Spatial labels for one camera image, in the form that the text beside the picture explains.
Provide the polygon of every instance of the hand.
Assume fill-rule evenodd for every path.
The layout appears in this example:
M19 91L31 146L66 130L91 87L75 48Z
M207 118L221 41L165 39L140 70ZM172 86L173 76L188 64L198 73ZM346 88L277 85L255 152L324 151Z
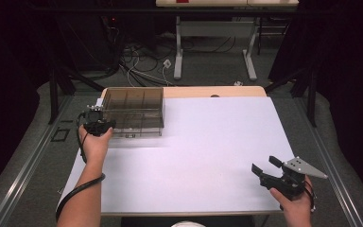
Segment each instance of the hand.
M107 132L101 136L93 136L88 134L84 129L84 126L78 128L78 134L80 136L80 141L83 142L83 149L85 156L87 158L87 164L103 164L105 156L108 151L108 143L112 137L113 129L109 128Z
M311 191L312 184L307 176L305 176L305 180L310 184L306 184L305 187ZM276 188L271 188L269 192L283 206L288 227L311 226L311 200L305 192L294 198L293 201L286 198Z

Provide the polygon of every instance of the black cable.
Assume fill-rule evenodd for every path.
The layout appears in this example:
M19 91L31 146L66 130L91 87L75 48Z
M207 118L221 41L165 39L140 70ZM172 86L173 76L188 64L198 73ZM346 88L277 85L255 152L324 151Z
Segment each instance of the black cable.
M106 78L109 78L110 76L113 76L114 74L116 73L116 70L114 70L114 69L109 69L108 71L107 71L107 73L106 74L104 74L104 75L99 75L99 76L93 76L93 77L89 77L89 76L85 76L85 75L83 75L83 74L81 74L82 76L84 76L85 78L87 78L87 79L89 79L89 80L92 80L92 81L95 81L95 80L100 80L100 79L106 79ZM73 80L79 80L79 79L77 79L77 78L75 78L75 77L73 77L72 75L69 75L69 77L71 78L71 79L73 79Z
M187 38L185 38L185 39L181 38L181 42L182 42L181 48L183 50L187 50L188 51L188 50L192 50L195 47L194 42L189 41ZM191 44L191 47L186 47L185 46L186 43L190 43Z
M67 194L63 200L61 200L58 208L57 208L57 212L56 212L56 221L58 222L59 217L61 216L61 211L63 210L64 205L70 200L72 199L78 192L93 186L94 184L100 183L105 179L105 174L102 173L102 175L96 179L93 179L92 181L89 181L87 183L84 183L78 187L76 187L75 189L73 189L71 192L69 192L69 194Z
M128 73L134 78L134 80L138 84L140 84L140 86L147 87L141 80L138 79L138 76L132 70L129 70Z
M185 52L190 52L190 53L226 53L226 52L228 52L229 50L231 50L234 47L235 37L233 37L232 46L229 47L227 50L222 50L222 51L217 51L217 50L220 49L223 45L225 45L231 38L232 37L229 37L225 42L223 42L223 44L221 44L218 48L216 48L214 50L204 51L204 50L187 49L187 50L185 50Z
M304 191L305 193L309 196L310 200L311 200L311 213L314 213L316 208L315 208L315 202L314 199L316 198L315 192L314 192L314 188L311 186L311 184L308 181L305 181L305 183L308 184L308 186L311 188L311 192L304 186Z
M152 71L152 70L156 69L156 68L158 67L158 60L156 60L156 59L154 59L154 58L152 58L152 59L153 59L153 60L155 60L155 65L154 65L153 67L151 67L150 69L141 70L141 69L137 68L137 66L134 66L135 70L137 70L138 72L146 73L146 72L149 72L149 71Z
M153 56L153 55L148 54L148 53L146 53L144 51L143 51L143 53L145 53L147 56L151 57L152 59L159 61L159 60L162 60L162 59L168 57L172 53L173 50L176 50L176 48L172 48L172 47L167 46L167 45L163 45L163 44L157 44L157 45L168 48L169 52L167 52L166 54L164 54L164 56L161 56L161 57Z
M84 161L84 163L87 163L87 158L85 157L84 148L83 148L84 140L85 140L85 138L87 138L87 135L84 137L83 142L81 143L80 135L78 133L78 128L80 127L80 119L81 119L81 117L84 117L85 118L85 112L80 113L78 115L78 119L76 121L76 137L78 138L78 146L80 147L80 155L82 157L82 160Z
M138 72L130 71L130 69L126 65L122 65L122 67L124 67L125 70L128 70L129 71L129 74L134 79L144 79L146 82L149 82L149 83L151 83L151 84L153 84L155 86L157 86L157 85L159 85L159 86L167 86L167 84L165 84L165 83L162 83L162 82L159 82L159 81L155 81L155 80L152 80L152 79L148 79L148 78L144 77L144 75L139 75Z
M128 61L128 60L126 60L126 56L125 56L125 54L122 54L121 59L122 59L122 61L123 61L124 63L130 63L130 62L133 60L133 56L132 56L132 54L131 54L131 56L130 56L130 60Z
M157 44L159 46L163 46L163 47L166 47L166 48L169 48L170 50L174 51L176 50L176 47L174 46L171 46L171 45L166 45L166 44Z

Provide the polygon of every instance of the wire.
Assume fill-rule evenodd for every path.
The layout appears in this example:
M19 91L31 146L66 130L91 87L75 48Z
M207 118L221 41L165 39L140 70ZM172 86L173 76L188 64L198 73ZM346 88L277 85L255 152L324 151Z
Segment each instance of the wire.
M117 33L113 36L113 43L112 43L112 44L116 44L116 39L117 39L117 36L120 34L120 30L117 27L111 27L110 26L109 28L112 29L112 30L117 31Z
M120 68L123 70L130 70L126 65L120 65ZM140 79L145 79L139 75L137 75L136 73L134 73L134 71L130 71L130 75L134 78L134 80L136 80L142 87L147 87Z
M226 50L222 50L222 51L217 51L219 50L223 45L225 45L232 37L229 37L225 42L223 42L218 48L214 49L214 50L210 50L210 51L204 51L204 50L193 50L193 49L190 49L190 50L185 50L185 52L191 52L191 53L226 53L228 52L229 50L231 50L234 45L235 45L235 37L233 37L233 43L232 43L232 46L230 46L228 49Z
M140 56L138 55L138 52L137 51L133 51L133 53L136 53L137 54L137 62L134 63L136 59L133 60L133 66L129 69L129 71L127 73L127 78L128 78L128 81L129 81L129 84L131 85L131 87L134 87L134 85L130 81L130 71L138 64L138 61L140 60Z
M85 112L80 113L78 115L78 119L76 121L76 137L78 138L78 146L80 147L80 155L82 157L82 160L84 161L84 163L87 163L87 159L85 157L84 148L83 148L84 140L85 140L85 138L87 138L87 135L84 137L83 142L81 143L80 135L79 135L79 132L78 132L78 128L80 127L80 119L81 119L81 117L84 117L85 118Z
M61 200L57 212L56 212L56 221L58 222L59 217L61 216L61 211L63 210L64 205L70 200L72 199L77 193L79 193L80 191L87 189L91 186L93 186L94 184L100 183L105 179L105 174L102 173L100 177L93 179L92 181L89 181L87 183L84 183L78 187L76 187L75 189L73 189L71 192L69 192L69 194L67 194L63 200Z
M165 66L162 68L162 75L164 76L164 69L165 69ZM164 81L166 82L166 85L169 86L169 83L167 82L166 80L166 77L164 76Z
M88 76L82 75L81 73L80 73L80 74L81 74L82 76L84 76L84 77L88 78L89 80L99 80L99 79L105 79L105 78L108 78L108 77L110 77L110 76L114 75L115 73L116 73L116 70L114 70L114 69L112 69L112 68L111 68L111 69L108 71L108 73L107 73L107 74L105 74L105 75L101 75L101 76L88 77ZM73 77L72 75L69 75L69 77L70 77L71 79L73 79L73 80L79 80L79 79L77 79L77 78Z
M315 192L314 192L314 188L311 186L311 184L308 182L308 181L304 181L306 184L308 184L308 186L310 187L311 189L311 192L306 188L306 186L304 186L304 191L305 193L309 196L310 200L311 200L311 214L315 212L316 210L316 207L315 207L315 202L314 202L314 199L317 198L317 196L315 195Z
M122 70L129 70L129 68L126 66L126 65L120 65L120 67L122 68ZM139 72L139 71L136 71L136 70L130 70L130 74L135 76L135 77L138 77L140 79L144 79L145 81L149 82L149 83L152 83L154 85L161 85L161 86L177 86L165 79L158 79L156 77L153 77L152 75L149 75L149 74L146 74L146 73L143 73L143 72Z
M145 56L145 57L150 57L151 59L153 59L154 61L155 61L155 63L154 63L154 66L153 67L151 67L151 68L149 68L149 69L146 69L146 70L141 70L141 69L138 69L137 68L137 65L135 65L134 66L134 68L137 70L137 71L139 71L139 72L149 72L149 71L152 71L152 70L154 70L154 69L156 69L157 67L158 67L158 59L156 59L155 57L153 57L153 56L151 56L151 55L148 55L146 52L144 52L143 50L141 50L142 52L143 52L143 56Z
M124 76L126 76L126 74L127 74L127 72L125 72L126 70L130 70L125 64L119 64L119 66L120 66L120 68L122 69L122 71L123 71L123 75ZM138 83L138 84L140 84L140 86L142 86L142 87L147 87L141 80L139 80L139 78L138 78L138 76L135 74L135 73L133 73L133 71L130 71L129 72L129 75L130 76L132 76L133 78L134 78L134 80Z

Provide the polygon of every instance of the gray floor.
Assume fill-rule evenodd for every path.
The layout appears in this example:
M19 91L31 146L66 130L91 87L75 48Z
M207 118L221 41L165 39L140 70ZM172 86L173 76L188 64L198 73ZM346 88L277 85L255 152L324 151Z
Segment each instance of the gray floor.
M188 49L189 44L194 44L194 49L212 50L225 40L226 38L196 38L184 42L184 46ZM228 49L232 42L233 39L222 49ZM248 80L243 61L241 50L247 48L247 40L244 39L237 39L233 48L226 53L185 51L182 79L172 78L173 65L164 74L169 82L179 85L222 86L233 85L238 80L245 86L267 86L268 72L280 42L280 37L263 39L261 55L253 55L258 76L255 82ZM167 53L166 51L168 52L166 47L160 46L158 56ZM147 73L162 79L162 61L165 59L170 59L173 63L174 53L161 59L159 66ZM149 69L154 63L153 59L142 57L137 68ZM105 87L130 86L126 74L121 70L97 82ZM78 145L74 133L76 118L87 104L94 104L100 95L85 84L75 84L78 91L74 96L60 97L61 115L53 125L47 125L50 111L48 85L39 89L41 101L34 121L0 177L0 226L55 225L55 209L61 196L58 191L66 183L77 155ZM269 96L272 97L293 152L333 176L329 180L312 179L318 195L317 212L312 217L313 226L363 226L363 185L338 147L327 100L317 96L318 126L313 128L304 116L305 97L292 98L288 92L291 86L288 83ZM64 142L52 142L52 139L63 136L53 137L56 129L69 131ZM9 193L11 187L11 191L18 193L16 196ZM257 226L263 218L255 217ZM119 226L119 219L104 217L101 225ZM266 226L285 226L283 216L270 216Z

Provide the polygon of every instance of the black curtain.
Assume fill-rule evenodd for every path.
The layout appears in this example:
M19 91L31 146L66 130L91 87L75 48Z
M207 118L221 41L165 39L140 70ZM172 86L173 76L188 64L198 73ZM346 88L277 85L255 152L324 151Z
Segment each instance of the black curtain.
M330 102L341 151L363 182L363 1L302 0L301 9L337 14L293 20L269 78L278 81L316 66L318 92Z
M39 103L36 92L38 78L30 79L29 72L33 72L33 69L28 67L26 70L21 64L31 65L37 54L31 51L26 57L30 44L26 39L19 39L22 37L18 33L20 29L13 26L16 18L10 18L10 15L0 16L0 25L2 20L13 20L0 26L0 174L22 140ZM8 44L4 36L11 39L12 44ZM18 56L24 57L16 58L12 49L23 51Z

